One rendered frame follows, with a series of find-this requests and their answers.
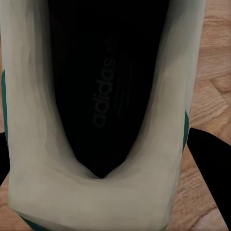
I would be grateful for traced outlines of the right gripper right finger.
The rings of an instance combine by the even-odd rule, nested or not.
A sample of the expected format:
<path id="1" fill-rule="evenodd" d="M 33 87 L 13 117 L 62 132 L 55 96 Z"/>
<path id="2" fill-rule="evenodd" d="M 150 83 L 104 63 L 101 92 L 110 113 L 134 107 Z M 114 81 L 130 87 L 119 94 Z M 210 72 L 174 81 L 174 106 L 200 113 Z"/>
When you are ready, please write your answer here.
<path id="1" fill-rule="evenodd" d="M 231 231 L 231 145 L 195 128 L 190 129 L 187 144 Z"/>

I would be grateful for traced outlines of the gym shoe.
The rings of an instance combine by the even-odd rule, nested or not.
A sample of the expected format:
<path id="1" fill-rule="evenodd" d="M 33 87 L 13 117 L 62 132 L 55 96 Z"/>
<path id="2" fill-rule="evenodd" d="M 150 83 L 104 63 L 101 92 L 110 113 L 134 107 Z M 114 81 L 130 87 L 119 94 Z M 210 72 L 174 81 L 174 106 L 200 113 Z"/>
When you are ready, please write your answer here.
<path id="1" fill-rule="evenodd" d="M 206 0 L 0 0 L 10 208 L 36 231 L 165 231 Z"/>

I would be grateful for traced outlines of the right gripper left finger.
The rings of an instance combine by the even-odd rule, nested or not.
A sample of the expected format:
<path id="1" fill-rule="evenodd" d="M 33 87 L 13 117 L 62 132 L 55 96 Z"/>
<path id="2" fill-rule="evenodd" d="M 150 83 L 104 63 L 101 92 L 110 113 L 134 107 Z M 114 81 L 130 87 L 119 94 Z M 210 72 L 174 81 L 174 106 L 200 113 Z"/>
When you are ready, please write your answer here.
<path id="1" fill-rule="evenodd" d="M 5 132 L 0 133 L 0 186 L 10 171 L 10 157 Z"/>

